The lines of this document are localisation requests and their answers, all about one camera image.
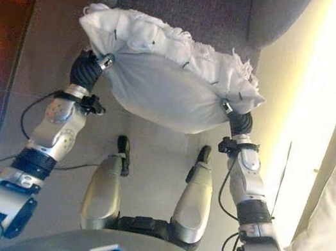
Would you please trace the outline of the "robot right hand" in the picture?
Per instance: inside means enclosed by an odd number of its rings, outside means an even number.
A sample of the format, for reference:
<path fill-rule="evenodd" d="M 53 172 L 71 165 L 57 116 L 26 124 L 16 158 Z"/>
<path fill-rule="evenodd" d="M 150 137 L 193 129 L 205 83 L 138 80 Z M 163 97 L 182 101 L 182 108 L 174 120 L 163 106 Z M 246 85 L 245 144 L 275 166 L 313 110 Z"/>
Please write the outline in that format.
<path fill-rule="evenodd" d="M 235 111 L 227 99 L 222 100 L 222 108 L 230 123 L 231 136 L 249 134 L 252 130 L 253 118 L 251 113 L 242 114 Z"/>

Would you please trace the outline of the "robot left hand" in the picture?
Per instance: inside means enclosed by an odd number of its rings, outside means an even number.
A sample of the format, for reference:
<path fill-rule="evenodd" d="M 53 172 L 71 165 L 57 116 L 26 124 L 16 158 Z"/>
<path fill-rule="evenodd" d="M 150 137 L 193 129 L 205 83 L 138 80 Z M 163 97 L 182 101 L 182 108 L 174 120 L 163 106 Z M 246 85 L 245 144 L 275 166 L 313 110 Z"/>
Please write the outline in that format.
<path fill-rule="evenodd" d="M 92 50 L 82 50 L 70 71 L 70 83 L 91 92 L 101 74 L 114 63 L 114 55 L 97 58 Z"/>

